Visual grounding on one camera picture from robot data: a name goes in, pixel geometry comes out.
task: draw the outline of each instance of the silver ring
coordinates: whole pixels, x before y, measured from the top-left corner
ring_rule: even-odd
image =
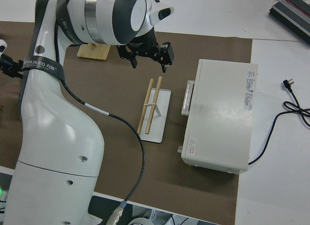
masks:
[[[105,44],[100,36],[96,20],[97,0],[85,0],[85,21],[88,33],[96,43]]]

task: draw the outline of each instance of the black strap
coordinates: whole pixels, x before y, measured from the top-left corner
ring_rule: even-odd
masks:
[[[78,36],[76,35],[70,15],[68,12],[67,4],[69,0],[57,0],[57,7],[56,7],[56,20],[59,24],[60,28],[62,29],[63,33],[66,37],[73,42],[75,45],[82,45],[85,44],[82,42]]]
[[[28,56],[24,60],[23,70],[38,69],[64,81],[64,70],[60,63],[43,56]]]

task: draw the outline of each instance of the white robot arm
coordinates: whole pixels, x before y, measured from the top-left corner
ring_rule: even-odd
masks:
[[[133,67],[137,55],[151,50],[152,59],[165,70],[172,64],[173,52],[169,43],[158,45],[153,25],[172,12],[164,0],[37,0],[20,93],[23,142],[4,225],[101,223],[88,214],[88,205],[104,140],[95,122],[61,94],[66,49],[82,43],[117,45],[120,56]],[[125,45],[131,51],[123,51]],[[161,56],[164,50],[170,54]],[[10,64],[12,59],[4,54],[0,57],[6,74],[21,65],[21,61]],[[109,224],[118,221],[124,205],[116,209]]]

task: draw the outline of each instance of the wooden block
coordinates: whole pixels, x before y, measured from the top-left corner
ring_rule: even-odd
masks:
[[[111,45],[105,44],[83,44],[80,46],[77,56],[82,59],[94,59],[105,61]]]

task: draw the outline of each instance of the white cable sleeve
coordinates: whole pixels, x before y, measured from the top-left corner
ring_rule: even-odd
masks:
[[[103,111],[103,110],[101,110],[101,109],[98,109],[98,108],[96,108],[96,107],[94,107],[94,106],[92,106],[92,105],[90,105],[90,104],[85,103],[85,106],[88,107],[88,108],[90,108],[90,109],[92,109],[92,110],[97,111],[98,113],[102,113],[102,114],[105,115],[105,116],[108,116],[108,115],[109,115],[108,112]]]

